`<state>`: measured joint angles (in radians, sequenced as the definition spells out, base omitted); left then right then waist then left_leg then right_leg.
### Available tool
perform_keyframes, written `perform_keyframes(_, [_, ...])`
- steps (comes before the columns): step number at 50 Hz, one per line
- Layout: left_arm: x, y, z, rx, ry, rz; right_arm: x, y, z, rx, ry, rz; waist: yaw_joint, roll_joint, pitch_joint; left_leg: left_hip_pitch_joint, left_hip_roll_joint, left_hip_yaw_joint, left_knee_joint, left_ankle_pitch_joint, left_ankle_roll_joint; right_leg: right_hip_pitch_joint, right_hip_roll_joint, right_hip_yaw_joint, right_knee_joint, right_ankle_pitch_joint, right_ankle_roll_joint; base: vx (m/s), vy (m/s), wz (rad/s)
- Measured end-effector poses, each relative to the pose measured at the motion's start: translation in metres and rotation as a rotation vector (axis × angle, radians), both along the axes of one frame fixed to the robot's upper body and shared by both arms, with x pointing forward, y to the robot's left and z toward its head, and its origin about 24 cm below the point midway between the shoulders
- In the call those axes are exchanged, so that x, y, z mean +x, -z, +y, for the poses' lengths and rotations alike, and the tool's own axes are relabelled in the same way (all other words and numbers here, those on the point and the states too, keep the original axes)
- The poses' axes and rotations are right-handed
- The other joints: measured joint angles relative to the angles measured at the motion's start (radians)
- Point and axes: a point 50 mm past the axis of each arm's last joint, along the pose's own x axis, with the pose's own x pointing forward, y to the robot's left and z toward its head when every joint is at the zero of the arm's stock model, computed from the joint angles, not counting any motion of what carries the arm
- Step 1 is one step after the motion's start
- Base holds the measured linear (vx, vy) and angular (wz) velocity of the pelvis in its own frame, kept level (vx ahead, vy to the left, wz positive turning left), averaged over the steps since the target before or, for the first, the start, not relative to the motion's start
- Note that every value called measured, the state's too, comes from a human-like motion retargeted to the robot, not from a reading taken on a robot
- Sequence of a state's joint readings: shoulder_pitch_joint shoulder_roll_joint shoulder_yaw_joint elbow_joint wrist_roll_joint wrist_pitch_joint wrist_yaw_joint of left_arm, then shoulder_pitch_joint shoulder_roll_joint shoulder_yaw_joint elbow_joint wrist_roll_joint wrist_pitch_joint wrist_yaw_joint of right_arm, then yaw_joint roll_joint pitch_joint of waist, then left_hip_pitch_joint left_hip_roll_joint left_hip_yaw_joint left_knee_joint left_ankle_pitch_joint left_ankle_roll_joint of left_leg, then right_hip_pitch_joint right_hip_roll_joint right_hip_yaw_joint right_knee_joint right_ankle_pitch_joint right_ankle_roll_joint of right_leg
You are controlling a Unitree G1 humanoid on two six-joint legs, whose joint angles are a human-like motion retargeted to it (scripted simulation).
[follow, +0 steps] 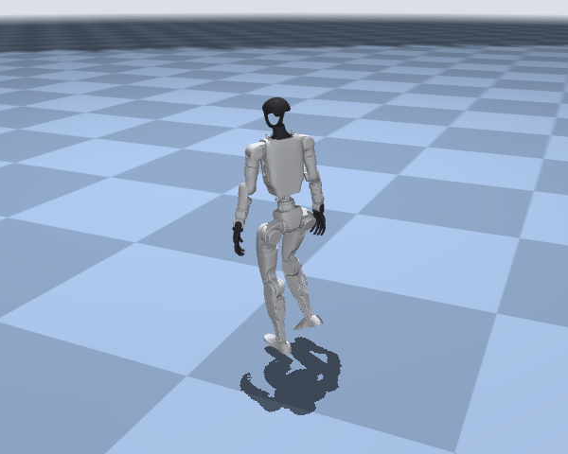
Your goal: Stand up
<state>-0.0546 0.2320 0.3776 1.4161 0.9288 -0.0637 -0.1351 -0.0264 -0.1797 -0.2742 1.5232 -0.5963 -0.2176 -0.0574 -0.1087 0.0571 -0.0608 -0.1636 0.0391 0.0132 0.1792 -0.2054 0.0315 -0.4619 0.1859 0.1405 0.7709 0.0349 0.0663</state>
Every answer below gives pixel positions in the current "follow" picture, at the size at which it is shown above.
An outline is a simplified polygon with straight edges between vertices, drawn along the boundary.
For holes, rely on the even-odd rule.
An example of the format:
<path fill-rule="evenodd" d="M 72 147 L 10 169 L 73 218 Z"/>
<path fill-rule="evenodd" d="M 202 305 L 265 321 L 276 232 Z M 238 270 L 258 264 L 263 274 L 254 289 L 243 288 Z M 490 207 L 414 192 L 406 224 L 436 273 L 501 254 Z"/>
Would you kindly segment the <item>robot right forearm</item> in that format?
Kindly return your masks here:
<path fill-rule="evenodd" d="M 318 173 L 318 177 L 319 177 L 318 180 L 310 182 L 309 188 L 311 190 L 312 209 L 320 212 L 320 206 L 321 206 L 321 204 L 324 204 L 325 198 L 323 196 L 322 183 L 321 183 L 321 179 L 320 179 L 320 175 L 319 175 L 318 170 L 317 170 L 317 173 Z"/>

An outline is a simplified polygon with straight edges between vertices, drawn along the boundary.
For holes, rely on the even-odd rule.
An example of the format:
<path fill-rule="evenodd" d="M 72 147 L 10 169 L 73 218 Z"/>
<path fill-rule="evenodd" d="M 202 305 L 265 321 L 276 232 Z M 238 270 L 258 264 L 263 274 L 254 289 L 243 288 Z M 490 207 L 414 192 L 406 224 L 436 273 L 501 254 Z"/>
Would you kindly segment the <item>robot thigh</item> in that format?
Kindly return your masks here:
<path fill-rule="evenodd" d="M 263 285 L 271 282 L 275 286 L 275 295 L 280 296 L 285 290 L 284 282 L 276 278 L 276 244 L 282 237 L 282 224 L 278 219 L 261 224 L 257 229 L 257 262 Z"/>
<path fill-rule="evenodd" d="M 300 271 L 300 263 L 295 258 L 294 254 L 300 247 L 306 231 L 314 226 L 316 218 L 313 213 L 304 207 L 303 211 L 304 225 L 297 230 L 286 233 L 282 239 L 282 270 L 287 275 L 295 275 Z"/>

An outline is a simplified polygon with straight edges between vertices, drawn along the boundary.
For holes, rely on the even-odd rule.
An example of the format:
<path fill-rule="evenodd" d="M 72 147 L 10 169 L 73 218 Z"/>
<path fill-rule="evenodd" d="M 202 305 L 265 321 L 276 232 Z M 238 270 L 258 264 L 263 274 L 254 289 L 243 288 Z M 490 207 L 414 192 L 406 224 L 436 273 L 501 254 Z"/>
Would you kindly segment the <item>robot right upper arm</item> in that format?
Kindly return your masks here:
<path fill-rule="evenodd" d="M 304 164 L 306 170 L 304 171 L 304 177 L 307 182 L 313 182 L 318 180 L 318 173 L 316 169 L 316 157 L 314 151 L 314 140 L 312 137 L 306 134 L 298 134 L 303 141 L 303 154 L 304 154 Z"/>

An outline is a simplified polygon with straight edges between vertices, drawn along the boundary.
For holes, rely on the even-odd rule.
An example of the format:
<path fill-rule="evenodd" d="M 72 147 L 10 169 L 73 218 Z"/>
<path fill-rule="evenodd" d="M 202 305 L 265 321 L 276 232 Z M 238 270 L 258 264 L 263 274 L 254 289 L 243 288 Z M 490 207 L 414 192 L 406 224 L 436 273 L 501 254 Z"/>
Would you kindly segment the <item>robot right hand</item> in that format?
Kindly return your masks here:
<path fill-rule="evenodd" d="M 321 235 L 322 235 L 326 230 L 326 223 L 325 223 L 326 220 L 325 220 L 325 216 L 323 214 L 324 213 L 324 204 L 321 204 L 320 212 L 315 211 L 313 209 L 312 209 L 312 212 L 313 212 L 314 217 L 316 218 L 317 225 L 315 223 L 314 226 L 311 228 L 310 232 L 312 232 L 314 230 L 315 226 L 316 226 L 315 232 L 313 233 L 315 235 L 317 233 L 317 231 L 319 229 L 319 225 L 320 225 L 320 229 L 319 229 L 319 232 L 317 233 L 317 235 L 320 235 L 321 231 L 322 231 L 322 233 L 321 233 Z M 322 230 L 322 228 L 323 228 L 323 230 Z"/>

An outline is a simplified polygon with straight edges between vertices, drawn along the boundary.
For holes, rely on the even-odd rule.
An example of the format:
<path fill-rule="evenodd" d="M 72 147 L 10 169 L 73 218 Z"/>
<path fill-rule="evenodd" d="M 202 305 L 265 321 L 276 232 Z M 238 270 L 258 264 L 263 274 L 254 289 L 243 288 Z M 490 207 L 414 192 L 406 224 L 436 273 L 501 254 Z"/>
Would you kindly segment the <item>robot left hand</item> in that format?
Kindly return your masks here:
<path fill-rule="evenodd" d="M 240 242 L 241 243 L 243 242 L 243 240 L 240 238 L 240 232 L 243 231 L 243 228 L 241 229 L 241 226 L 242 226 L 241 222 L 237 221 L 235 223 L 235 228 L 233 226 L 232 229 L 234 231 L 233 240 L 234 240 L 234 244 L 235 244 L 234 245 L 235 246 L 235 252 L 236 252 L 237 255 L 243 256 L 244 255 L 243 252 L 245 252 L 245 250 L 240 247 Z"/>

